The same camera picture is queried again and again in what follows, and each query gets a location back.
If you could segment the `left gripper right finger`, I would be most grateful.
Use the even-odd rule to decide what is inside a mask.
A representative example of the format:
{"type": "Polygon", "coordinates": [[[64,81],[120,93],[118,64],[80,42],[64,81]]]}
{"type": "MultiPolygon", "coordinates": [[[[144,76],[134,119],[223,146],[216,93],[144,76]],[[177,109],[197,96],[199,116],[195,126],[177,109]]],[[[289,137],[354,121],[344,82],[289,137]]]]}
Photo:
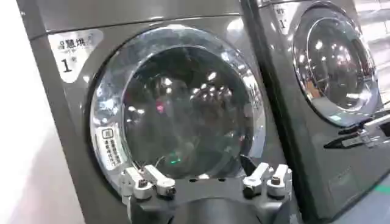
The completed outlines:
{"type": "Polygon", "coordinates": [[[242,180],[243,195],[246,198],[253,198],[264,192],[274,199],[291,196],[292,170],[288,165],[279,164],[276,169],[264,162],[256,165],[246,155],[240,155],[240,162],[246,174],[242,180]]]}

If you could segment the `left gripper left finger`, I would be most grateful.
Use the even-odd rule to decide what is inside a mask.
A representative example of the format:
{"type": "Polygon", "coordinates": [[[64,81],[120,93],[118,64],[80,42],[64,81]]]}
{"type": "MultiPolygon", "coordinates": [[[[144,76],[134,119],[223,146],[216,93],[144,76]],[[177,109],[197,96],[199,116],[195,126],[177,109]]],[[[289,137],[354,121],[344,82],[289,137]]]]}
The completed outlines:
{"type": "Polygon", "coordinates": [[[154,165],[148,164],[139,169],[129,166],[121,171],[119,176],[119,201],[125,202],[132,198],[135,201],[148,201],[152,197],[163,200],[173,200],[177,194],[176,181],[167,177],[154,165]]]}

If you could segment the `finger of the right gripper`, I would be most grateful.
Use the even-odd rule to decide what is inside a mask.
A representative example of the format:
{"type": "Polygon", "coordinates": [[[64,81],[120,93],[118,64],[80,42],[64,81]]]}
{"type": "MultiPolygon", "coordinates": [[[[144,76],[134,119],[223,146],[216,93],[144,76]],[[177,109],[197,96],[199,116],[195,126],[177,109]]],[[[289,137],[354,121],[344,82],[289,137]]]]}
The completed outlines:
{"type": "Polygon", "coordinates": [[[380,125],[389,122],[389,113],[377,113],[373,114],[367,119],[353,124],[347,128],[343,128],[338,132],[339,135],[351,134],[361,130],[381,130],[380,125]]]}
{"type": "Polygon", "coordinates": [[[368,148],[378,147],[389,143],[389,130],[361,130],[353,134],[336,138],[324,145],[325,149],[352,149],[359,146],[368,148]]]}

